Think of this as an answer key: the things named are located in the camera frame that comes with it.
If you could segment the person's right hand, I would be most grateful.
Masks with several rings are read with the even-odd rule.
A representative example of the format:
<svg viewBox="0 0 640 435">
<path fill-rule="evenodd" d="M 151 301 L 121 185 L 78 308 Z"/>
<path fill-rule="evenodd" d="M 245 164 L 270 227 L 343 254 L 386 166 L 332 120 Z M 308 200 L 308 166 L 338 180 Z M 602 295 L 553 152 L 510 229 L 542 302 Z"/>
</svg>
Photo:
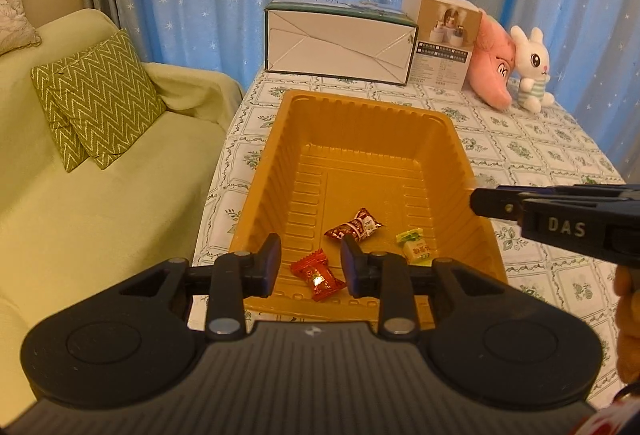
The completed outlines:
<svg viewBox="0 0 640 435">
<path fill-rule="evenodd" d="M 639 291 L 634 291 L 628 267 L 616 267 L 614 292 L 620 298 L 615 315 L 617 372 L 620 381 L 629 384 L 638 379 L 640 372 L 640 311 Z"/>
</svg>

